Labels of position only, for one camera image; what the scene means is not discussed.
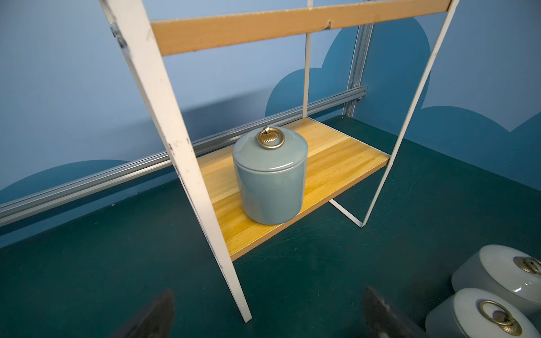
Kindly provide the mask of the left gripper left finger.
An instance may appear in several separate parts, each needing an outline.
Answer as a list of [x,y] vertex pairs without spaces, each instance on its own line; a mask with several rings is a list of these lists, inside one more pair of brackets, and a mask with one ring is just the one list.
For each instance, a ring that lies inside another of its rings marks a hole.
[[121,325],[111,337],[170,337],[175,315],[173,293],[164,290]]

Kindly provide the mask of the white canister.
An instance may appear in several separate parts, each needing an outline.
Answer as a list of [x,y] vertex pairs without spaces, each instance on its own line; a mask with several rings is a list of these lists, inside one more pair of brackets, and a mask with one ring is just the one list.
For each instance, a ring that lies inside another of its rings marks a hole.
[[429,337],[539,337],[518,308],[477,288],[465,288],[435,307],[425,319]]
[[496,294],[526,316],[540,314],[540,260],[508,246],[479,249],[453,274],[454,291],[477,288]]

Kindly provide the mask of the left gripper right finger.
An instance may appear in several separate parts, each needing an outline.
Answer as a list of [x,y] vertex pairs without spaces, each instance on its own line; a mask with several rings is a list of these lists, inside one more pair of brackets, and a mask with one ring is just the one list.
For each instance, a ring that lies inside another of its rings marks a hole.
[[362,311],[367,337],[427,337],[424,330],[372,286],[364,289]]

